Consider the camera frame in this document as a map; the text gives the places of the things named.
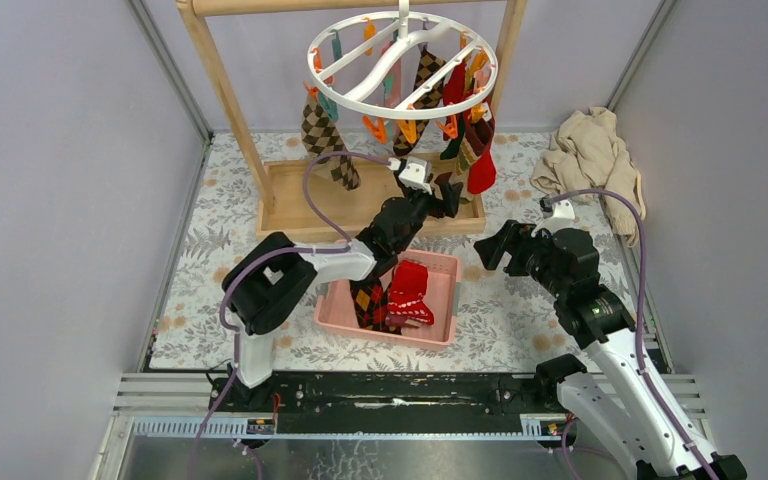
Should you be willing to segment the beige purple striped sock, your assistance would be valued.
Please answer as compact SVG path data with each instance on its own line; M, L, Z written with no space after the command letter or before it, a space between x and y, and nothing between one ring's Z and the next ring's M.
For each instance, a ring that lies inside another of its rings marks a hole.
M402 315L388 315L385 318L385 325L390 332L396 332L401 331L403 328L418 329L425 326L426 323Z

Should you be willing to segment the red white patterned sock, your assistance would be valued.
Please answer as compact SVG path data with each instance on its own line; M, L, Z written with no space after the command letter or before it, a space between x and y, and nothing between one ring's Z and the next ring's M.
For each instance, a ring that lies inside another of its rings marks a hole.
M393 270L388 286L388 315L415 318L431 326L435 323L432 310L425 303L429 272L426 266L403 260Z

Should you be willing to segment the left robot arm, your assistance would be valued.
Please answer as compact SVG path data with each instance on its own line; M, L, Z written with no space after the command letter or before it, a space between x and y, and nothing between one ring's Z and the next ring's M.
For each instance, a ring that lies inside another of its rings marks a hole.
M275 232L264 238L222 283L220 312L234 313L232 398L248 411L269 401L274 336L307 290L338 280L368 283L392 270L429 218L457 215L464 185L449 175L430 192L405 187L386 199L370 224L337 243L302 244Z

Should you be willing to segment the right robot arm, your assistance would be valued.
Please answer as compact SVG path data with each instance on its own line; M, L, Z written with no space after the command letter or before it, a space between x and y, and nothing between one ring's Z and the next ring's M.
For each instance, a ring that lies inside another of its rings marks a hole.
M608 399L586 367L565 354L536 369L539 407L574 414L630 479L747 478L736 455L718 453L694 426L640 346L629 311L600 280L599 253L588 232L550 233L509 220L474 249L487 270L508 255L507 275L528 276L553 296L560 325L617 396Z

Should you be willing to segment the black red yellow argyle sock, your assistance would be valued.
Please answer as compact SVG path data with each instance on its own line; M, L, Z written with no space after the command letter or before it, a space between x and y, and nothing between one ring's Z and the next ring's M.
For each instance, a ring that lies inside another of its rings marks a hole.
M380 279L349 281L358 327L364 330L400 335L401 328L388 325L388 290Z

